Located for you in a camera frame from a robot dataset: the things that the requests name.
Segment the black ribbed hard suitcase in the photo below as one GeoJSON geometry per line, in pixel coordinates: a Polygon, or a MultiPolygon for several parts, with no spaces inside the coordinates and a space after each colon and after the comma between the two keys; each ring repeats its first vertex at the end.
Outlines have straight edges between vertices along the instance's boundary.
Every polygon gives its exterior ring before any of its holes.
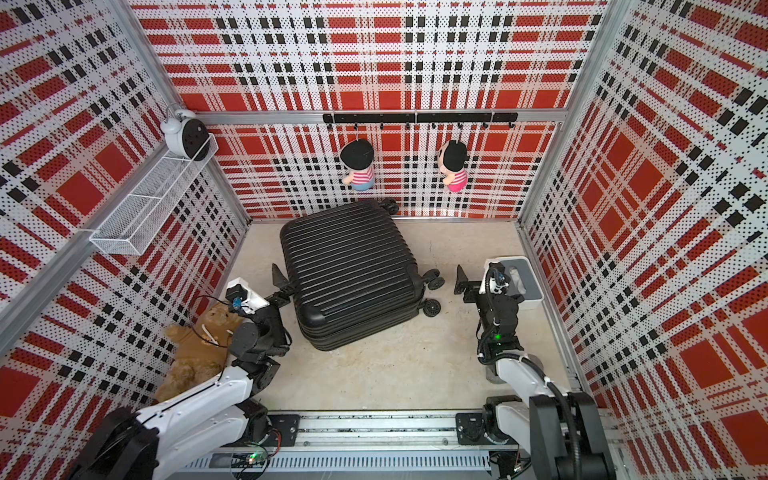
{"type": "Polygon", "coordinates": [[[441,311],[427,292],[445,280],[421,272],[393,217],[392,199],[361,200],[285,224],[280,242],[298,326],[319,351],[332,351],[441,311]]]}

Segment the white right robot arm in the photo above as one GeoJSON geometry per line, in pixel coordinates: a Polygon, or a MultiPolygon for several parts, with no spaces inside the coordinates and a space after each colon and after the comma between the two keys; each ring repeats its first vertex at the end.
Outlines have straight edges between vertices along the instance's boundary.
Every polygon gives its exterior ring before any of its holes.
{"type": "Polygon", "coordinates": [[[523,257],[490,259],[481,279],[456,269],[456,295],[478,312],[476,357],[491,381],[510,396],[486,400],[477,432],[459,419],[463,443],[513,443],[518,460],[497,462],[503,478],[530,473],[536,479],[614,479],[616,468],[595,400],[556,384],[518,337],[520,313],[543,299],[523,257]]]}

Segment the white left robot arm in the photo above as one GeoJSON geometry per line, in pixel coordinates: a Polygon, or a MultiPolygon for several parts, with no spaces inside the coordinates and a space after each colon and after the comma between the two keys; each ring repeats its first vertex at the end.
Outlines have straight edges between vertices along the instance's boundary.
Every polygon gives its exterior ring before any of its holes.
{"type": "Polygon", "coordinates": [[[82,449],[70,479],[166,479],[204,454],[236,442],[251,423],[267,424],[255,400],[274,379],[292,339],[280,314],[295,290],[279,267],[275,292],[262,297],[237,278],[227,285],[229,310],[242,317],[230,365],[210,379],[153,406],[108,414],[82,449]]]}

